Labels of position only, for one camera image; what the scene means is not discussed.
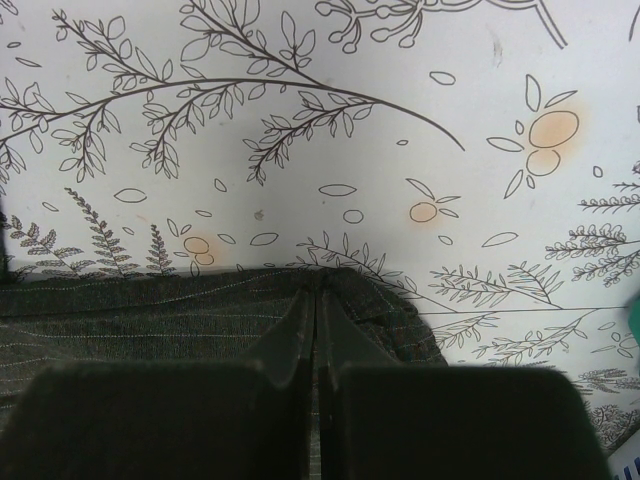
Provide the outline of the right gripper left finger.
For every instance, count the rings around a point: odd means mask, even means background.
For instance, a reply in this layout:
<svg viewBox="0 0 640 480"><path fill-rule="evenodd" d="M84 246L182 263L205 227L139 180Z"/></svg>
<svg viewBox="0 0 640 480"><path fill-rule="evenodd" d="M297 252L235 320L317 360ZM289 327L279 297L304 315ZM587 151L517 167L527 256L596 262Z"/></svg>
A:
<svg viewBox="0 0 640 480"><path fill-rule="evenodd" d="M241 356L62 364L20 397L5 479L306 479L315 300Z"/></svg>

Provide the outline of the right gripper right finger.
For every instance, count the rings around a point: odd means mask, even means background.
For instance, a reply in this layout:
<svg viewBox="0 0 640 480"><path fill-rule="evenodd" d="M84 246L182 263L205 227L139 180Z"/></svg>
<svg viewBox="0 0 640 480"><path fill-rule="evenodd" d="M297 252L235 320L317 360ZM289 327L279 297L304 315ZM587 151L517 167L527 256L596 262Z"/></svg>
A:
<svg viewBox="0 0 640 480"><path fill-rule="evenodd" d="M338 298L319 302L326 479L607 479L570 381L551 369L407 364Z"/></svg>

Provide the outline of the black pinstriped long sleeve shirt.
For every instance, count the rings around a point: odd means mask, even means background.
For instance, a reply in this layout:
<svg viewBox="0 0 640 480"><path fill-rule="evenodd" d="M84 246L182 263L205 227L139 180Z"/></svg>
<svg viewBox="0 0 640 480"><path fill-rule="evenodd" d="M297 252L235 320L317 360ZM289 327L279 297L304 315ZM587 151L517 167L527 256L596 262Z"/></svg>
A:
<svg viewBox="0 0 640 480"><path fill-rule="evenodd" d="M30 383L62 364L232 360L286 314L299 290L315 300L310 448L321 440L319 302L347 317L393 359L443 365L416 308L352 269L226 272L199 278L11 284L1 291L2 433Z"/></svg>

